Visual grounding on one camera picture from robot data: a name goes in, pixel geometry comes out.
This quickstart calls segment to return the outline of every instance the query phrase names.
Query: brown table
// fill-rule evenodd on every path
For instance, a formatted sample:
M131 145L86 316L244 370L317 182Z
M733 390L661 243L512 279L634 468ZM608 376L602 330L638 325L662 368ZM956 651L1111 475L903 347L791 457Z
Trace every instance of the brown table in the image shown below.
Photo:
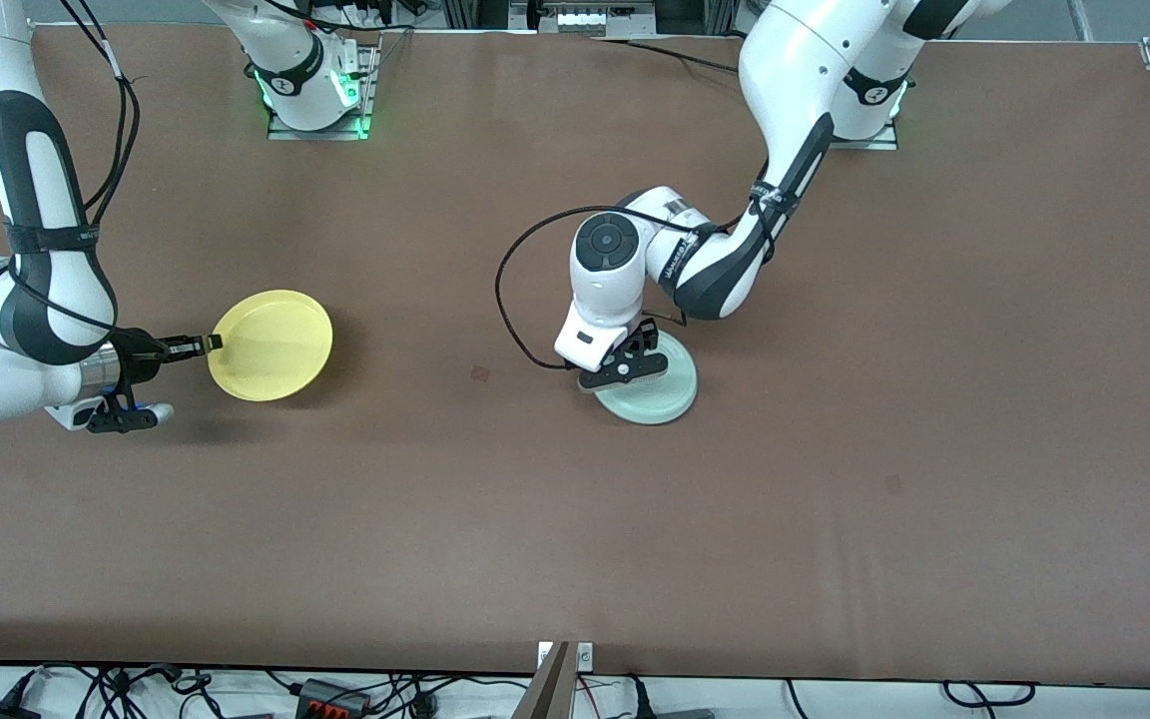
M164 368L152 433L0 424L0 658L529 670L566 637L601 672L1150 683L1135 47L930 46L903 148L829 156L745 308L680 332L697 404L636 428L526 362L492 276L535 220L642 186L739 211L734 78L415 36L369 141L267 141L224 29L114 40L146 106L101 243L123 322L297 288L337 351L274 405ZM108 70L68 29L36 46L91 190ZM577 222L508 271L540 351Z

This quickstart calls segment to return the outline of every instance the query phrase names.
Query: light green plate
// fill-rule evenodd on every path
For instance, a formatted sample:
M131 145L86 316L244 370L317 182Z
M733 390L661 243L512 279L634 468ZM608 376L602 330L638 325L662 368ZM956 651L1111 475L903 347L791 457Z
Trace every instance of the light green plate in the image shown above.
M651 354L668 359L668 372L649 381L613 387L597 392L597 399L618 418L638 424L662 424L685 414L699 391L699 374L685 347L666 331Z

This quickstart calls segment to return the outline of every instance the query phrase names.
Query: table surface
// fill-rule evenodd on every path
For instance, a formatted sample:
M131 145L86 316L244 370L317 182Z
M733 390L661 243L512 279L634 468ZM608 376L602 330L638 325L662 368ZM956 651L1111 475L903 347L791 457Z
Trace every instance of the table surface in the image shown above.
M643 186L737 213L764 150L734 77L416 35L370 140L267 141L222 28L114 41L146 109L100 248L122 322L284 286L337 347L273 405L195 362L140 388L177 406L152 433L0 424L0 658L528 670L558 637L601 673L1150 683L1135 47L927 47L900 150L829 155L746 306L678 332L695 406L638 428L526 362L492 277ZM34 54L90 190L108 69L71 29ZM539 350L576 223L508 268Z

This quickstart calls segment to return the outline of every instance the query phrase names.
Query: yellow disc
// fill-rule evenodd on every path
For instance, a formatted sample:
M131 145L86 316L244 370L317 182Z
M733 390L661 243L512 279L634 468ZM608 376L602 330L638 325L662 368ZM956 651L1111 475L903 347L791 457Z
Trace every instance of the yellow disc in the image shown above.
M262 291L215 326L223 347L207 354L210 376L238 399L269 401L314 381L331 354L331 318L299 291Z

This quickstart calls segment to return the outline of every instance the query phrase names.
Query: red wire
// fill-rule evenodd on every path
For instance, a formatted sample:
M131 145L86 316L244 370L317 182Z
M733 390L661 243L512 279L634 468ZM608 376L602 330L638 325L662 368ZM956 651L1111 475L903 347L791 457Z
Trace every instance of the red wire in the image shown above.
M588 704L593 707L593 716L597 716L597 719L601 719L601 711L598 711L597 709L597 701L593 699L592 688L589 688L588 682L584 681L584 678L578 679L578 686L583 688L584 696L588 697Z

